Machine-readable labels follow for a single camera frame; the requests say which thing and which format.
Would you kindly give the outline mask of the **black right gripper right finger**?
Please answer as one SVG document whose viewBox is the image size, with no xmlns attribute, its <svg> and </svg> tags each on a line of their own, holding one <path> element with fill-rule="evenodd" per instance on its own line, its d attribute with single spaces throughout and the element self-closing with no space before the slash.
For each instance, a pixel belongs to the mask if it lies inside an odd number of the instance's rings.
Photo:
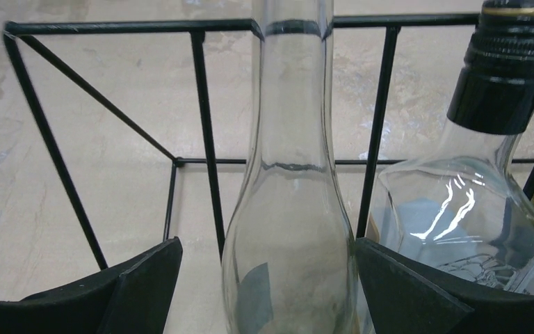
<svg viewBox="0 0 534 334">
<path fill-rule="evenodd" d="M 463 280 L 367 238 L 355 246 L 377 333 L 534 333 L 534 296 Z"/>
</svg>

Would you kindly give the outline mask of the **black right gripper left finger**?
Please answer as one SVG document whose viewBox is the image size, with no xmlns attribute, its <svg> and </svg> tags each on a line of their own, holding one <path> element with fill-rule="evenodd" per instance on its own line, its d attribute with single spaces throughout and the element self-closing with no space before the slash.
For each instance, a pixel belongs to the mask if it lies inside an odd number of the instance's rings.
<svg viewBox="0 0 534 334">
<path fill-rule="evenodd" d="M 0 333 L 162 333 L 182 255 L 174 237 L 66 285 L 0 301 Z"/>
</svg>

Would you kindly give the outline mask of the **square clear liquor bottle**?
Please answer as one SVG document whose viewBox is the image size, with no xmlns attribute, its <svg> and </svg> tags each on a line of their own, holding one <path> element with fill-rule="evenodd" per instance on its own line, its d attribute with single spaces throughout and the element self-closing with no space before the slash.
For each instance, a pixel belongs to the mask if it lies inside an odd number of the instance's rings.
<svg viewBox="0 0 534 334">
<path fill-rule="evenodd" d="M 439 142 L 382 170 L 368 239 L 453 276 L 534 296 L 534 206 L 509 172 L 534 113 L 534 1 L 486 1 Z"/>
</svg>

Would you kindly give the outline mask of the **tall clear glass bottle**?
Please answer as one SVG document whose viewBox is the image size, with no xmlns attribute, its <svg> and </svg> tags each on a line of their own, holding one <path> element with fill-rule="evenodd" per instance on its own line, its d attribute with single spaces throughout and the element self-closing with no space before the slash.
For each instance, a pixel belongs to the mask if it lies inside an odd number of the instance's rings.
<svg viewBox="0 0 534 334">
<path fill-rule="evenodd" d="M 332 149 L 332 1 L 254 1 L 253 121 L 226 233 L 230 333 L 357 333 L 355 237 Z"/>
</svg>

